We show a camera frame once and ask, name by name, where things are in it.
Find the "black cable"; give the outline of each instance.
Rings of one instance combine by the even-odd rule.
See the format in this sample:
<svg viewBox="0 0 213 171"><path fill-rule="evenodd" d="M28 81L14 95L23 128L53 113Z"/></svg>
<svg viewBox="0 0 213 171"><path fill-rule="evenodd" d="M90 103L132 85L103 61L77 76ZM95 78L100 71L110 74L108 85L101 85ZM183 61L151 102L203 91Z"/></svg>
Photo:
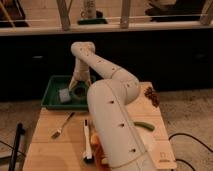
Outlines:
<svg viewBox="0 0 213 171"><path fill-rule="evenodd" d="M183 160L183 159L176 159L176 161L179 161L179 162L183 162L185 163L187 166L189 166L193 171L196 171L195 168L190 164L188 163L187 161Z"/></svg>
<svg viewBox="0 0 213 171"><path fill-rule="evenodd" d="M169 137L169 140L171 140L173 137L178 136L178 135L184 135L184 136L187 136L187 137L190 137L190 138L196 140L197 142L199 142L200 144L202 144L204 147L206 147L211 153L213 153L213 150L212 150L209 146L207 146L207 145L206 145L205 143L203 143L201 140L199 140L198 138L196 138L196 137L194 137L194 136L192 136L192 135L190 135L190 134L186 134L186 133L176 133L176 134L171 135L171 136Z"/></svg>
<svg viewBox="0 0 213 171"><path fill-rule="evenodd" d="M6 146L8 146L8 147L10 147L11 149L14 150L14 148L13 148L11 145L5 143L4 141L0 140L0 143L2 143L2 144L6 145ZM18 151L18 152L19 152L20 154L22 154L24 157L26 157L26 154L24 154L23 152L21 152L21 151Z"/></svg>

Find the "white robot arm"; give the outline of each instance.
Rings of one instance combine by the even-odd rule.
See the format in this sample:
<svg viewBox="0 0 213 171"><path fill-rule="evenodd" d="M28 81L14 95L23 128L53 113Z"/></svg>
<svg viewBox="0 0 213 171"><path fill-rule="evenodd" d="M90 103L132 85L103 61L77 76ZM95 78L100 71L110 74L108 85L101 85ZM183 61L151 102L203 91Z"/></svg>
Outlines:
<svg viewBox="0 0 213 171"><path fill-rule="evenodd" d="M139 95L138 79L96 55L91 42L73 43L71 51L76 57L76 65L70 90L77 81L91 83L89 67L104 78L90 86L87 103L111 170L155 171L125 107Z"/></svg>

